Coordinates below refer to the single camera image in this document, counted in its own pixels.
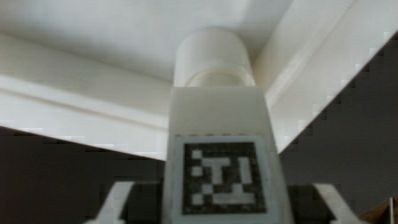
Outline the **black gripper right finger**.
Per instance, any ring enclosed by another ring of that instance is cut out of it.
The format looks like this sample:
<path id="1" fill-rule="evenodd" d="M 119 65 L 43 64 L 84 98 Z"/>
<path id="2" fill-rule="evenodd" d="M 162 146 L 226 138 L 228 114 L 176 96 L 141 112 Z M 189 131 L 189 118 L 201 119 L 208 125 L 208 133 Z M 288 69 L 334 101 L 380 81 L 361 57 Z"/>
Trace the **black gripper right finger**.
<path id="1" fill-rule="evenodd" d="M 295 224 L 368 224 L 333 184 L 290 185 L 288 194 Z"/>

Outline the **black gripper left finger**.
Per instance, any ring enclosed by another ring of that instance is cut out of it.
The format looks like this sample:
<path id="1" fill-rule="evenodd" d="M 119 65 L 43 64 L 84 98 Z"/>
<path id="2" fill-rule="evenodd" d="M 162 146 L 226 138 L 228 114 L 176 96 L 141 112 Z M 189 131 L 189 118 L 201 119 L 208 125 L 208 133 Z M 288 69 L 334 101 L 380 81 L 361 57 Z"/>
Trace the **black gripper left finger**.
<path id="1" fill-rule="evenodd" d="M 84 224 L 160 224 L 162 183 L 118 181 L 98 214 Z"/>

